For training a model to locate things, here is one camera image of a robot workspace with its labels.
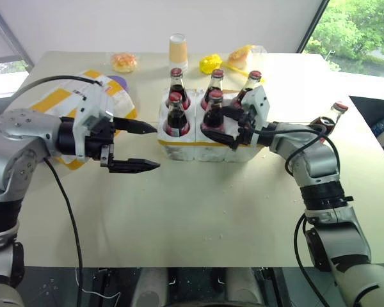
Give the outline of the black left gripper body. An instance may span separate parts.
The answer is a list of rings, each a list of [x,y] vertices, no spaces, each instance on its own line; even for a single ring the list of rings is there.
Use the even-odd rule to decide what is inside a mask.
[[[100,162],[101,167],[113,167],[115,124],[103,118],[90,129],[84,139],[85,157]]]

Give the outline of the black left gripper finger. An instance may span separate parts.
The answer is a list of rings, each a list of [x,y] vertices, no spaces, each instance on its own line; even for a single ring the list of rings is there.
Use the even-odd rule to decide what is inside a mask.
[[[160,167],[160,164],[146,159],[127,159],[125,161],[112,160],[108,164],[110,173],[142,173],[152,171]]]
[[[116,130],[127,131],[130,134],[151,134],[157,133],[157,129],[147,122],[138,120],[114,117],[113,123]]]

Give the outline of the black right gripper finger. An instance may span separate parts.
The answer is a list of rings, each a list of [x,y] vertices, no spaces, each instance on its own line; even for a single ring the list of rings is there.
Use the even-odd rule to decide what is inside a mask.
[[[222,113],[224,116],[239,121],[245,118],[245,111],[241,108],[235,107],[222,107]]]
[[[202,129],[201,132],[205,137],[222,145],[226,145],[232,150],[236,150],[237,147],[240,145],[238,138],[234,138],[232,135],[226,134],[220,130]]]

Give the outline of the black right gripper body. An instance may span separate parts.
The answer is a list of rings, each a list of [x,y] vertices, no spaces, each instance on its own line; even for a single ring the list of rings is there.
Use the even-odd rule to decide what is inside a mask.
[[[255,124],[257,122],[256,110],[250,109],[245,111],[245,118],[237,122],[238,135],[240,145],[249,145],[252,141]]]

